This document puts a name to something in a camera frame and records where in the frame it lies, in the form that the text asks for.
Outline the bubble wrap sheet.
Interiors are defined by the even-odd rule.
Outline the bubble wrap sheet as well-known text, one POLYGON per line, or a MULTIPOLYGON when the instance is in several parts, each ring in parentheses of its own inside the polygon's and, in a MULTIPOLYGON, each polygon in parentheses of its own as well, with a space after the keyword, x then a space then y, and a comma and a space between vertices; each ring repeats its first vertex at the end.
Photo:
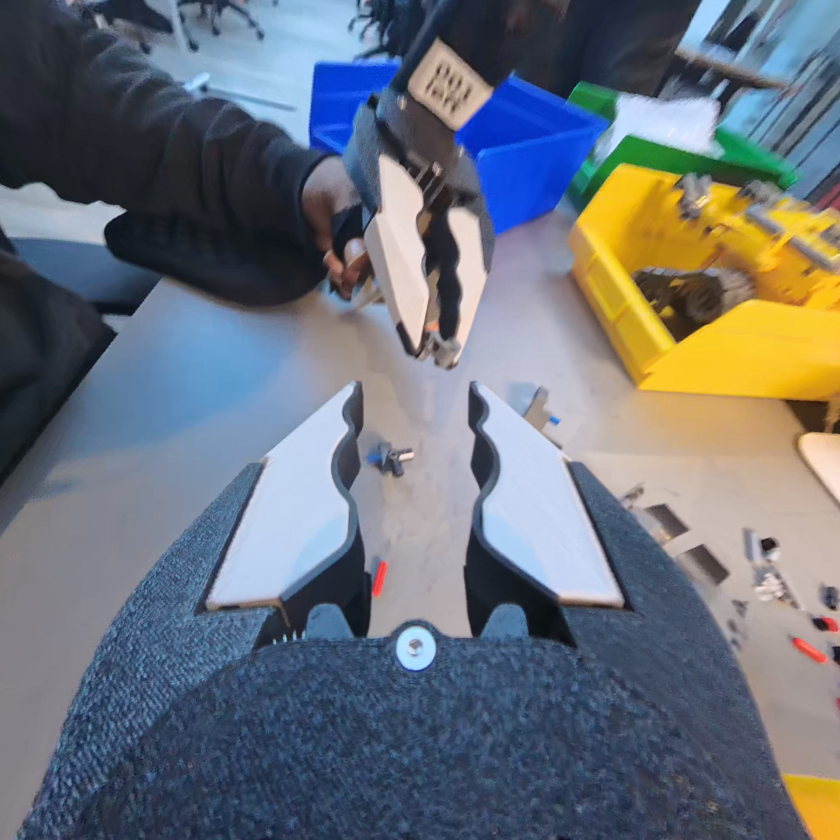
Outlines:
POLYGON ((606 158, 626 138, 699 154, 711 154, 715 148, 720 116, 716 99, 663 100, 621 92, 614 110, 611 125, 595 147, 597 158, 606 158))

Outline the scattered small building pieces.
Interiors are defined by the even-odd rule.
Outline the scattered small building pieces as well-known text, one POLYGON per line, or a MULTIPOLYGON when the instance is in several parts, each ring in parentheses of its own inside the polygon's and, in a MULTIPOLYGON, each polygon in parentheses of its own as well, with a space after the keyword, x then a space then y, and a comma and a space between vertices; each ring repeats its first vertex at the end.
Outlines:
POLYGON ((739 662, 762 713, 784 728, 838 730, 838 591, 801 597, 776 538, 742 530, 750 595, 739 662))

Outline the grey desk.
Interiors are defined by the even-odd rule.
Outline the grey desk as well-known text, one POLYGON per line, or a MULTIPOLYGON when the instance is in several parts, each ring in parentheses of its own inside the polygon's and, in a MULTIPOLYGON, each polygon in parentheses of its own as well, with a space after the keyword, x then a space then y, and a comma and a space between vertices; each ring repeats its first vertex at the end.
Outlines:
MULTIPOLYGON (((362 454, 378 440, 416 452, 405 477, 363 466, 353 485, 366 558, 388 563, 374 635, 409 618, 468 634, 472 381, 509 405, 510 383, 546 387, 572 459, 616 497, 644 483, 672 506, 739 598, 745 528, 778 540, 801 597, 838 585, 838 506, 797 452, 789 407, 639 391, 569 274, 571 222, 559 210, 498 240, 453 371, 408 359, 382 308, 316 292, 247 311, 159 283, 2 488, 2 838, 133 588, 244 465, 350 381, 364 388, 362 454)), ((780 727, 757 705, 783 772, 838 778, 838 730, 780 727)))

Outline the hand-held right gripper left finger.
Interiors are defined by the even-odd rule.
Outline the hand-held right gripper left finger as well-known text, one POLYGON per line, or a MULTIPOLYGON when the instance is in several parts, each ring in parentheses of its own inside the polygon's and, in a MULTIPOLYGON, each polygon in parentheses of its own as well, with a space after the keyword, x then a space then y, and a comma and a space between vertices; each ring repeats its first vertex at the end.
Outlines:
POLYGON ((321 579, 333 603, 364 582, 364 543, 351 494, 361 471, 358 436, 364 393, 352 381, 259 462, 206 595, 208 611, 274 606, 300 611, 301 595, 321 579))

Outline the grey angular connector piece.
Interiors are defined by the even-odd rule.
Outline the grey angular connector piece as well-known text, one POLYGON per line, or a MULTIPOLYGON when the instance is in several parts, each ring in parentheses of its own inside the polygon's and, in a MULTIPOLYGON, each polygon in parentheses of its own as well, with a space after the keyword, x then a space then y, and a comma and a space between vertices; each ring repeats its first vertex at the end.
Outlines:
POLYGON ((427 329, 423 334, 417 359, 419 361, 431 359, 435 366, 449 371, 456 367, 462 351, 462 346, 457 339, 444 339, 439 331, 427 329))

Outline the black connector with blue pins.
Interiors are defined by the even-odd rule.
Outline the black connector with blue pins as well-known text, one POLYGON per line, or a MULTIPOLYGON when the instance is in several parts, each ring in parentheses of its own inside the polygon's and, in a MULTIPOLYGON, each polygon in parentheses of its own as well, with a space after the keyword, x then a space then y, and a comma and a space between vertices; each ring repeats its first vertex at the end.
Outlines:
POLYGON ((369 451, 366 463, 383 476, 400 478, 405 475, 405 465, 412 462, 415 456, 413 448, 394 448, 390 443, 384 442, 369 451))

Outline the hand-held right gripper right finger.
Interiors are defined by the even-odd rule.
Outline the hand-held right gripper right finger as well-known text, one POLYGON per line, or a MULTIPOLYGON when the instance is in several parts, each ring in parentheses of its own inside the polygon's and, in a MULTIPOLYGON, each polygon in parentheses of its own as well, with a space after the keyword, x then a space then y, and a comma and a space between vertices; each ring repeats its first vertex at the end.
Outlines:
POLYGON ((624 607, 560 449, 486 385, 470 383, 468 404, 479 546, 558 605, 624 607))

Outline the yellow toy bulldozer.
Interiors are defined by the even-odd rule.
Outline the yellow toy bulldozer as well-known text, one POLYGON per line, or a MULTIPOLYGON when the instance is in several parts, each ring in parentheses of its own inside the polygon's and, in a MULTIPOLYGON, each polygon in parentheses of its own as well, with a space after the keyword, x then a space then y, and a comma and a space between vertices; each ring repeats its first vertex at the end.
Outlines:
POLYGON ((693 269, 646 266, 637 289, 661 316, 699 329, 750 300, 838 313, 838 218, 752 181, 720 201, 709 175, 680 176, 677 213, 710 242, 693 269))

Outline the person's left forearm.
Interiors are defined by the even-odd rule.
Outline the person's left forearm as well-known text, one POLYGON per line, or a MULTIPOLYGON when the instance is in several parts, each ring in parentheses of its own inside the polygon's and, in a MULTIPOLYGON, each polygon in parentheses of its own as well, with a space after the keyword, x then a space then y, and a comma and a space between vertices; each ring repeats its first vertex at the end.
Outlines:
POLYGON ((69 203, 175 217, 278 245, 279 301, 322 255, 301 204, 324 155, 219 98, 196 98, 139 49, 59 2, 2 2, 1 179, 69 203))

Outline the person's left hand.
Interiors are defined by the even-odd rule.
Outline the person's left hand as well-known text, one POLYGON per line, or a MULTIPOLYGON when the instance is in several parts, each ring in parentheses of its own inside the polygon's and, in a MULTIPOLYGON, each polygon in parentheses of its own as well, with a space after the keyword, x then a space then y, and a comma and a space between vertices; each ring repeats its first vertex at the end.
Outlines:
POLYGON ((360 202, 343 161, 338 156, 322 159, 311 171, 301 191, 301 209, 332 290, 350 301, 361 275, 371 266, 364 240, 353 238, 342 250, 333 245, 333 218, 360 202))

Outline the green storage bin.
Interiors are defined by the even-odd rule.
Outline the green storage bin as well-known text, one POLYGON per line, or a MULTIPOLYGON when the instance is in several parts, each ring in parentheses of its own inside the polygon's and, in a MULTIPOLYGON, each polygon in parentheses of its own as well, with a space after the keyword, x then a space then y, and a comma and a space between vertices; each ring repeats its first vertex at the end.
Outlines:
POLYGON ((789 190, 800 179, 792 164, 746 136, 719 125, 709 152, 688 150, 655 142, 646 136, 626 134, 607 150, 607 133, 575 173, 566 195, 581 211, 601 189, 618 165, 634 165, 675 175, 709 175, 715 182, 742 186, 752 181, 773 183, 789 190))

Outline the white rounded board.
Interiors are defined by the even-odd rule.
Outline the white rounded board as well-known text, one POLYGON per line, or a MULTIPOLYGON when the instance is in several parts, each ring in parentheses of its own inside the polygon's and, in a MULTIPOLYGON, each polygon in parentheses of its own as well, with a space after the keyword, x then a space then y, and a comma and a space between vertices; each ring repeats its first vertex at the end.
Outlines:
POLYGON ((805 433, 796 447, 805 465, 839 505, 839 434, 805 433))

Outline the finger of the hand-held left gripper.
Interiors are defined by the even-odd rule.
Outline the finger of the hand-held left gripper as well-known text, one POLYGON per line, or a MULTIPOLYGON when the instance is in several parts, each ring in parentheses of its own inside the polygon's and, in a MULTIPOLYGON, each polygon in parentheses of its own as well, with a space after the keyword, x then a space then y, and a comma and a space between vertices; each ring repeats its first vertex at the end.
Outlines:
POLYGON ((478 216, 460 206, 448 211, 447 221, 457 247, 455 277, 460 296, 455 335, 451 339, 457 345, 453 350, 452 364, 457 364, 476 318, 488 268, 485 266, 478 216))
POLYGON ((425 246, 417 227, 424 194, 409 173, 386 154, 379 156, 377 172, 381 201, 364 231, 364 243, 405 352, 427 358, 430 289, 424 270, 425 246))

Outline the black office chair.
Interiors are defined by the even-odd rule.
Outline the black office chair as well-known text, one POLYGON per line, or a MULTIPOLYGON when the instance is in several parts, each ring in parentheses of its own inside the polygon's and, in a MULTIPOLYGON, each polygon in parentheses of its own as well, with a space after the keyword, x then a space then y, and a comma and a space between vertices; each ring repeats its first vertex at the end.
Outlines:
POLYGON ((82 1, 73 5, 88 22, 119 35, 146 56, 163 39, 174 39, 175 45, 185 53, 199 50, 182 21, 177 1, 82 1))
POLYGON ((188 6, 196 6, 198 9, 198 20, 204 20, 209 27, 213 37, 220 37, 222 34, 221 20, 226 11, 241 18, 247 27, 253 32, 258 41, 264 41, 266 32, 259 21, 249 12, 246 1, 177 1, 175 7, 178 9, 180 22, 186 22, 183 9, 188 6))

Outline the blue-grey cloth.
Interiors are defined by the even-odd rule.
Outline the blue-grey cloth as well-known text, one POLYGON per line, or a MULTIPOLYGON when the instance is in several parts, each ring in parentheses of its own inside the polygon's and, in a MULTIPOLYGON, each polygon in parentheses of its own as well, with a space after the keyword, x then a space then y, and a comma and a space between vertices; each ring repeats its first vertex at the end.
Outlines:
POLYGON ((116 259, 105 245, 53 238, 12 238, 10 243, 35 273, 100 314, 133 315, 162 279, 159 272, 116 259))

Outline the grey beam with black axle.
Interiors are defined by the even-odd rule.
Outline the grey beam with black axle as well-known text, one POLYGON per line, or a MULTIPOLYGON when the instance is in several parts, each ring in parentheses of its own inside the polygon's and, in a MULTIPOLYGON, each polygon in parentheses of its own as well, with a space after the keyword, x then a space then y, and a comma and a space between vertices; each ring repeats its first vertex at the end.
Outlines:
POLYGON ((515 381, 508 387, 508 397, 511 407, 528 425, 554 447, 564 449, 562 419, 550 405, 550 392, 547 388, 532 382, 515 381))

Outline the grey twin engine toy assembly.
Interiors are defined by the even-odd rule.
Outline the grey twin engine toy assembly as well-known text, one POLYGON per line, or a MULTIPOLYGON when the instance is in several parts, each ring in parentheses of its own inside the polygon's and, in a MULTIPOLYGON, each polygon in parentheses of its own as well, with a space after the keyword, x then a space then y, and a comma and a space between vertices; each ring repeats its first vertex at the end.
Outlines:
POLYGON ((689 579, 736 656, 749 640, 750 601, 731 591, 731 573, 700 533, 669 504, 646 494, 644 483, 620 496, 629 511, 689 579))

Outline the blue storage bin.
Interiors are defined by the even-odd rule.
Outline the blue storage bin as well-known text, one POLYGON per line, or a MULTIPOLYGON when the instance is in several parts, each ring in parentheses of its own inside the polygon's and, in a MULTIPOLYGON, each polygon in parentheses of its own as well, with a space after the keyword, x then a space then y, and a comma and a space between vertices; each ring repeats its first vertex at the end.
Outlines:
MULTIPOLYGON (((309 141, 342 154, 358 108, 397 64, 320 61, 313 69, 309 141)), ((554 210, 606 120, 518 77, 509 78, 456 134, 476 164, 496 235, 554 210)))

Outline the large yellow storage bin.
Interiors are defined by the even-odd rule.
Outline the large yellow storage bin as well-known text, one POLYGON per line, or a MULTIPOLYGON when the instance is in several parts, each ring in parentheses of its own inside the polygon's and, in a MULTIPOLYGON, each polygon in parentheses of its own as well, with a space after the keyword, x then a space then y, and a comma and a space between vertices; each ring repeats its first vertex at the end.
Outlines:
POLYGON ((791 800, 811 839, 839 839, 839 780, 786 773, 791 800))

